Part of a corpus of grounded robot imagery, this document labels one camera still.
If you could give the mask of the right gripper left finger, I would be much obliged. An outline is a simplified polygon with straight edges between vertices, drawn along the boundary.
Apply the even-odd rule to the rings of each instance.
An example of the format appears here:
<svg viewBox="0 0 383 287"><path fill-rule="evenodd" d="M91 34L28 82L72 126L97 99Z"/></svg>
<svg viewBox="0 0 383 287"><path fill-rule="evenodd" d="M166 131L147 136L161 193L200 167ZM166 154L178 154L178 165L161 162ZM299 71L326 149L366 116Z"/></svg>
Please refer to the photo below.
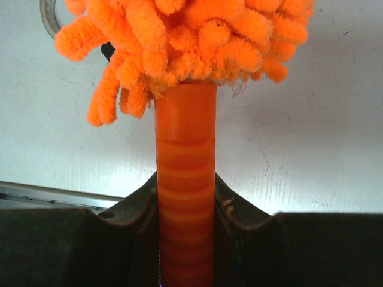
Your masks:
<svg viewBox="0 0 383 287"><path fill-rule="evenodd" d="M157 177L111 208L1 211L2 286L159 286Z"/></svg>

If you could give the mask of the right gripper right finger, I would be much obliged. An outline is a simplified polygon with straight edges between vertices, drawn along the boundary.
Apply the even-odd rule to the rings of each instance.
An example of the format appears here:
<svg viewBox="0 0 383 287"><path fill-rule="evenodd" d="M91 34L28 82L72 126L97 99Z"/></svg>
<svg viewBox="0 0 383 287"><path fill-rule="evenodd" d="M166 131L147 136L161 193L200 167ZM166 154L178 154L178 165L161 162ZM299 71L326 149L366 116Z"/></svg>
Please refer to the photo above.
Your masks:
<svg viewBox="0 0 383 287"><path fill-rule="evenodd" d="M215 179L216 286L381 286L382 215L269 215Z"/></svg>

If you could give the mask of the orange microfiber duster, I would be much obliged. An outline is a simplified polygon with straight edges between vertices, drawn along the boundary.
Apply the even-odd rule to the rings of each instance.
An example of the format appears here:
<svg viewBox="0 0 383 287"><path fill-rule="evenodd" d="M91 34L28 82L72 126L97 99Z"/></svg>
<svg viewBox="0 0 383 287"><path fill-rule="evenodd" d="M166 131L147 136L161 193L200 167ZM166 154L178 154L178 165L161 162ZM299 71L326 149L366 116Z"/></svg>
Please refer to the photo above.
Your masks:
<svg viewBox="0 0 383 287"><path fill-rule="evenodd" d="M79 62L114 47L88 122L141 118L155 108L160 268L164 286L214 284L217 87L266 76L308 39L314 1L66 1L74 15L56 34Z"/></svg>

